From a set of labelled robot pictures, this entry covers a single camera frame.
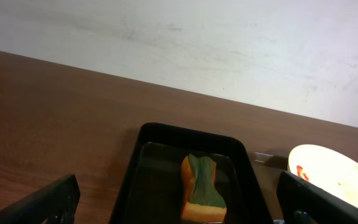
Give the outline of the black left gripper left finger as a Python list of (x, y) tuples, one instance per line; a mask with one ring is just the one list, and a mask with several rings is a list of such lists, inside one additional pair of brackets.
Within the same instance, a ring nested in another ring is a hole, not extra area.
[(79, 199), (76, 177), (68, 174), (0, 210), (0, 224), (73, 223)]

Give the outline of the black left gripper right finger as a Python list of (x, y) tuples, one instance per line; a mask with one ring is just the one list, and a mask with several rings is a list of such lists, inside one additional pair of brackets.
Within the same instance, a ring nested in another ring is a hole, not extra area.
[(289, 171), (280, 174), (277, 197), (286, 224), (358, 224), (358, 208)]

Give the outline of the white plate with ketchup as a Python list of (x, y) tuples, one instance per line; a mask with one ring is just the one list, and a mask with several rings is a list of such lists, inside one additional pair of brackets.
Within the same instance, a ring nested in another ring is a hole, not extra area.
[(358, 208), (358, 163), (332, 149), (312, 144), (293, 148), (288, 171)]

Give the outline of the orange green sponge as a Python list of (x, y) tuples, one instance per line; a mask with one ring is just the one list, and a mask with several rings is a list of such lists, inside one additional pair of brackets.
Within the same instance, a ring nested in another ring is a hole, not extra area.
[(222, 223), (227, 205), (215, 187), (216, 162), (187, 155), (181, 163), (183, 206), (181, 218), (201, 223)]

